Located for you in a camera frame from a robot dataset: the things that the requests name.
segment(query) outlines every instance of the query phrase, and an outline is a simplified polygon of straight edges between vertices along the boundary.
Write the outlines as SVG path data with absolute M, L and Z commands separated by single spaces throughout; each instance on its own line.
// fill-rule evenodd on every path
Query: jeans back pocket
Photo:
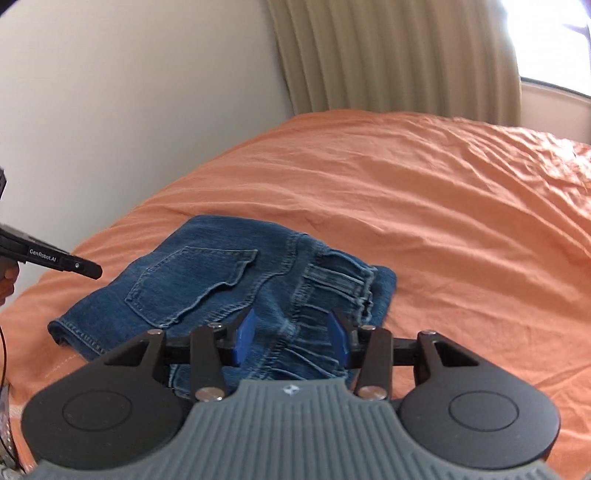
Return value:
M 257 253 L 184 247 L 147 268 L 125 302 L 150 325 L 170 327 L 216 290 L 237 285 Z

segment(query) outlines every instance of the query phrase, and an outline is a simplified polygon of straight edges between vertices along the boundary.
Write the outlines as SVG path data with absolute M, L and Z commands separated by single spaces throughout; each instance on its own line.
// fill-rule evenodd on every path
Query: beige curtain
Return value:
M 295 113 L 414 111 L 519 125 L 499 0 L 267 0 Z

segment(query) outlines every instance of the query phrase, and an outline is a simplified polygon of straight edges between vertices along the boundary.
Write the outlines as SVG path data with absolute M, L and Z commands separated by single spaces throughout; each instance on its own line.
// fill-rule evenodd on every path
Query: bed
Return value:
M 544 391 L 562 429 L 549 463 L 591 468 L 591 147 L 524 128 L 420 113 L 296 116 L 214 158 L 75 249 L 98 281 L 48 272 L 0 316 L 11 424 L 85 364 L 47 324 L 196 215 L 267 220 L 398 277 L 395 335 L 443 335 Z M 413 386 L 396 369 L 394 391 Z

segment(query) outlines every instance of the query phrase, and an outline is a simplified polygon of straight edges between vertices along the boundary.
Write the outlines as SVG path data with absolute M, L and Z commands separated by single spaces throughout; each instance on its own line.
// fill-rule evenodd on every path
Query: human hand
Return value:
M 0 280 L 0 306 L 4 305 L 6 299 L 14 293 L 14 283 L 17 281 L 19 271 L 18 264 L 15 264 L 4 272 L 4 278 Z

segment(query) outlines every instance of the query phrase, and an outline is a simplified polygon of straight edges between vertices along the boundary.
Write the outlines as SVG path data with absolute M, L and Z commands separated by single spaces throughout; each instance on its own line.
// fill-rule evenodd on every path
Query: blue denim garment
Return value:
M 367 265 L 305 233 L 259 220 L 198 216 L 110 285 L 52 321 L 49 332 L 91 360 L 150 328 L 186 336 L 229 323 L 253 306 L 256 334 L 245 362 L 224 367 L 233 391 L 243 378 L 347 377 L 327 333 L 327 313 L 381 325 L 396 286 L 389 268 Z M 189 394 L 189 366 L 174 365 L 170 385 Z

